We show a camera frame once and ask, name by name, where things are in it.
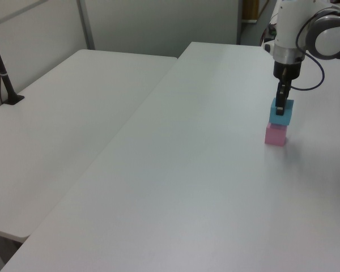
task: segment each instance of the black cable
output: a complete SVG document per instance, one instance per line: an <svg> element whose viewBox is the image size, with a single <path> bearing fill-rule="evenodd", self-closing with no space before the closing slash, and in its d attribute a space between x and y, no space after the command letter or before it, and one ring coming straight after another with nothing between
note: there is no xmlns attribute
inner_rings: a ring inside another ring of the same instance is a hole
<svg viewBox="0 0 340 272"><path fill-rule="evenodd" d="M324 80L325 80L325 71L324 71L324 68L321 66L321 64L314 58L312 57L310 54L308 54L305 50L303 50L300 45L299 45L299 38L300 38L300 35L301 33L303 32L304 28L318 15L318 13L316 13L315 15L313 15L310 19L308 19L306 21L306 23L301 27L299 33L297 34L297 37L296 37L296 47L298 50L300 50L303 54L305 54L307 57L309 57L310 59L312 59L314 61L314 63L317 64L317 66L320 68L321 70L321 73L322 73L322 78L321 78L321 81L319 82L318 85L314 86L314 87L311 87L311 88L297 88L297 87L294 87L294 86L291 86L292 89L294 90L297 90L297 91L311 91L311 90L314 90L316 88L319 88L320 85L323 84Z"/></svg>
<svg viewBox="0 0 340 272"><path fill-rule="evenodd" d="M4 104L4 102L2 101L2 97L1 97L1 75L0 75L0 102L1 104Z"/></svg>
<svg viewBox="0 0 340 272"><path fill-rule="evenodd" d="M273 15L270 19L270 22L272 21L273 18L275 18L278 15L278 13L276 13L275 15Z"/></svg>
<svg viewBox="0 0 340 272"><path fill-rule="evenodd" d="M294 87L294 86L291 86L292 89L294 90L297 90L297 91L311 91L311 90L314 90L316 88L319 88L320 85L323 84L324 80L325 80L325 71L324 71L324 68L322 67L322 65L314 58L312 57L310 54L308 54L305 50L303 50L300 45L299 45L299 38L300 38L300 35L301 33L303 32L304 28L316 17L320 14L320 12L326 10L326 9L329 9L329 8L324 8L322 10L320 10L319 12L317 12L316 14L314 14L310 19L308 19L306 21L306 23L301 27L299 33L297 34L297 37L296 37L296 47L298 50L300 50L303 54L305 54L307 57L309 57L312 61L314 61L314 63L317 64L317 66L320 68L321 70L321 73L322 73L322 78L321 78L321 81L319 82L318 85L314 86L314 87L311 87L311 88L306 88L306 89L303 89L303 88L297 88L297 87ZM330 15L330 14L334 14L334 15L340 15L340 12L336 12L336 11L331 11L327 14L325 14L324 16L327 16L327 15Z"/></svg>

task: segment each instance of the floor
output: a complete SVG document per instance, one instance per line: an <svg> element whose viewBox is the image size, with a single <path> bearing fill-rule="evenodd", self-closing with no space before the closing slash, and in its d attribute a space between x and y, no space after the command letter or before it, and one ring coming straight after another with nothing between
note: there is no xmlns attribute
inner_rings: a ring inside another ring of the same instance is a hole
<svg viewBox="0 0 340 272"><path fill-rule="evenodd" d="M240 37L241 45L259 46L263 31L267 27L277 0L269 0L256 24L243 23Z"/></svg>

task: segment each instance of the blue cube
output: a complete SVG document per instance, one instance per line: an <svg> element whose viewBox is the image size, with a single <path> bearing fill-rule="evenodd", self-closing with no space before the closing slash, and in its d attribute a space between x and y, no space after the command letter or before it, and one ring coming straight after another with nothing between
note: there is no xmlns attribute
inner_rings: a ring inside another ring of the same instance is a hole
<svg viewBox="0 0 340 272"><path fill-rule="evenodd" d="M293 100L287 100L286 107L284 109L284 115L276 115L276 98L273 99L270 113L270 123L288 126L291 121L292 108L294 107Z"/></svg>

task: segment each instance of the white tabletop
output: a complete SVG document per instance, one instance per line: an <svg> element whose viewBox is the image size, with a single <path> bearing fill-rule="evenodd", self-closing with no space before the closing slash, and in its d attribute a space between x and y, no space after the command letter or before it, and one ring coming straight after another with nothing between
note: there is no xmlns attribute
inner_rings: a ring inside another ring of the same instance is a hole
<svg viewBox="0 0 340 272"><path fill-rule="evenodd" d="M192 43L3 271L340 272L340 61L322 65L267 146L272 58Z"/></svg>
<svg viewBox="0 0 340 272"><path fill-rule="evenodd" d="M81 50L0 107L0 235L23 241L176 62Z"/></svg>

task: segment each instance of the white wall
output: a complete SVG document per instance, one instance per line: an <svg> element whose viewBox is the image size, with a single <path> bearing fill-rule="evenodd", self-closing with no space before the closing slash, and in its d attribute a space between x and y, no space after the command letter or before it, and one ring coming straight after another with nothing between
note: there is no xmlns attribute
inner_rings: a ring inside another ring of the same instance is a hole
<svg viewBox="0 0 340 272"><path fill-rule="evenodd" d="M75 0L48 0L0 24L0 53L16 92L85 48Z"/></svg>
<svg viewBox="0 0 340 272"><path fill-rule="evenodd" d="M82 0L97 50L179 57L192 41L235 44L239 0Z"/></svg>

